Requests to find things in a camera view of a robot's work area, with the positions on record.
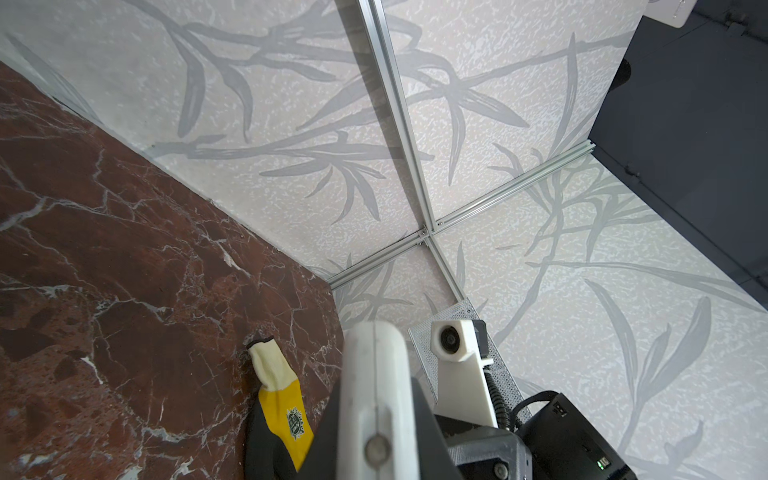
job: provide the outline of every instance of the camera lens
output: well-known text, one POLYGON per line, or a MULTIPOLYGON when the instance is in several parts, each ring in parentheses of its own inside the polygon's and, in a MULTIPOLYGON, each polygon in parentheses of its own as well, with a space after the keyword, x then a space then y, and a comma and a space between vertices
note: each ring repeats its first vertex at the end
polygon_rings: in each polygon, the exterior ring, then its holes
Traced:
POLYGON ((452 326, 448 326, 440 332, 440 346, 448 353, 458 352, 458 346, 461 345, 458 339, 458 332, 452 326))

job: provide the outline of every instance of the screw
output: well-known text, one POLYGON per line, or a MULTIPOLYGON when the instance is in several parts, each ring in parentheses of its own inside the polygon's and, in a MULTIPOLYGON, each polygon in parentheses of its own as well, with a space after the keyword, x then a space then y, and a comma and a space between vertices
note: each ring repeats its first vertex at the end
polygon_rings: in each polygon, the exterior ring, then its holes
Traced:
POLYGON ((375 434, 368 439, 366 443, 366 462, 375 469, 379 469, 389 459, 392 448, 389 446, 389 440, 380 433, 375 434))
POLYGON ((501 462, 493 465, 493 475, 496 475, 498 480, 507 480, 507 477, 509 476, 507 465, 504 465, 501 462))

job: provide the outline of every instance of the perforated metal plate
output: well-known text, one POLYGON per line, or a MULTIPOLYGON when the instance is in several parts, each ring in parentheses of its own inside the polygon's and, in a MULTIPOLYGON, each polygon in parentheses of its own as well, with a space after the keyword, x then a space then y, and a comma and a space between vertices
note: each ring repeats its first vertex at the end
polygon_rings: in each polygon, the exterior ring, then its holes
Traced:
MULTIPOLYGON (((463 300, 408 329, 408 334, 411 337, 416 353, 419 355, 422 368, 429 381, 429 388, 432 390, 435 399, 437 399, 437 357, 435 357, 430 348, 432 323, 439 320, 472 320, 479 318, 469 300, 463 300)), ((499 392, 504 397, 507 408, 513 409, 523 401, 523 398, 490 336, 488 336, 488 356, 493 359, 493 364, 488 367, 491 371, 491 377, 493 377, 499 392)), ((526 422, 531 418, 531 413, 527 407, 520 411, 518 418, 522 422, 526 422)))

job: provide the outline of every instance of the green logo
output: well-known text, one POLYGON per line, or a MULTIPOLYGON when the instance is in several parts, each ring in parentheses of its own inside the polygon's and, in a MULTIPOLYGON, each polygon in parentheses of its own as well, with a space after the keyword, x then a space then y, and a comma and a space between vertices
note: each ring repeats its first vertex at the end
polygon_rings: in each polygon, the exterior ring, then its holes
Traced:
POLYGON ((298 439, 301 435, 304 435, 304 419, 301 416, 301 412, 299 412, 299 409, 296 407, 288 410, 288 429, 294 440, 298 439))

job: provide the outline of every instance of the dark floor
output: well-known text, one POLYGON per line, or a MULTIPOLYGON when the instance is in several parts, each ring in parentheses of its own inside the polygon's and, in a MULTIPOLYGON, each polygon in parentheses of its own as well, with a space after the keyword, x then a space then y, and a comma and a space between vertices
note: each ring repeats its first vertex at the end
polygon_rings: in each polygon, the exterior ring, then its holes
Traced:
POLYGON ((0 477, 242 478, 266 336, 316 427, 328 284, 0 64, 0 477))
POLYGON ((625 58, 595 156, 768 306, 768 44, 695 13, 643 17, 625 58))

